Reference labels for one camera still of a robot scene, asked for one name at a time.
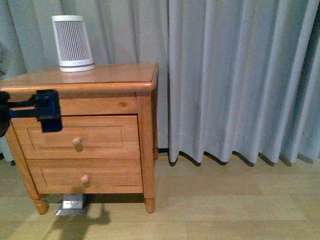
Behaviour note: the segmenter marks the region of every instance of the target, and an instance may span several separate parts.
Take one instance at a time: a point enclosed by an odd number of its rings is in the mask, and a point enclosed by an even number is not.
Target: nightstand leg
[[[48,211],[49,205],[43,196],[40,199],[34,200],[33,202],[35,209],[39,214],[43,215]]]
[[[157,122],[157,98],[158,88],[151,93],[151,112],[152,112],[152,133],[153,133],[153,158],[157,160],[159,158],[158,150],[158,122]]]
[[[48,204],[45,199],[40,195],[36,189],[34,181],[31,177],[29,168],[26,163],[26,159],[22,153],[22,149],[20,147],[17,135],[13,128],[13,124],[11,122],[8,131],[6,132],[5,138],[7,139],[8,145],[11,149],[16,167],[22,177],[22,181],[24,183],[25,189],[29,194],[30,198],[33,200],[35,204],[35,208],[39,214],[45,214],[48,211]]]
[[[154,198],[144,199],[145,210],[147,213],[152,214],[156,209],[156,203]]]
[[[155,176],[152,105],[149,92],[136,94],[141,155],[141,170],[145,208],[148,213],[155,211]]]

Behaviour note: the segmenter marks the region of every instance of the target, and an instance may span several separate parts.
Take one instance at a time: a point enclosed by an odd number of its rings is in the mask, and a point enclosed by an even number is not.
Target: wooden knob
[[[82,182],[83,184],[89,183],[89,176],[88,176],[88,175],[84,175],[84,176],[81,178],[81,182]]]
[[[82,140],[80,137],[76,137],[72,140],[72,144],[77,152],[81,152],[84,149],[81,142]]]

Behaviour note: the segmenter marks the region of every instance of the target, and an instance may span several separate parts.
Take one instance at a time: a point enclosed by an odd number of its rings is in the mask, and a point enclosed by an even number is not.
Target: wood knot
[[[119,106],[122,107],[122,108],[126,107],[127,105],[128,105],[128,103],[126,103],[124,101],[119,102]]]

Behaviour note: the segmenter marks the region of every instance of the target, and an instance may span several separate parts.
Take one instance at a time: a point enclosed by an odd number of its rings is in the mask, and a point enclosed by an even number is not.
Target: wooden nightstand
[[[48,210],[41,194],[72,193],[143,193],[146,211],[155,211],[158,72],[155,63],[51,67],[1,81],[11,101],[36,90],[59,94],[62,131],[42,133],[35,118],[13,118],[6,134],[39,214]]]

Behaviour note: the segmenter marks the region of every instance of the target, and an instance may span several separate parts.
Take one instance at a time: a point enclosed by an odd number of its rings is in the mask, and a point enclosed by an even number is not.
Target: white cylindrical object
[[[95,68],[84,18],[75,15],[52,16],[56,49],[62,72]]]

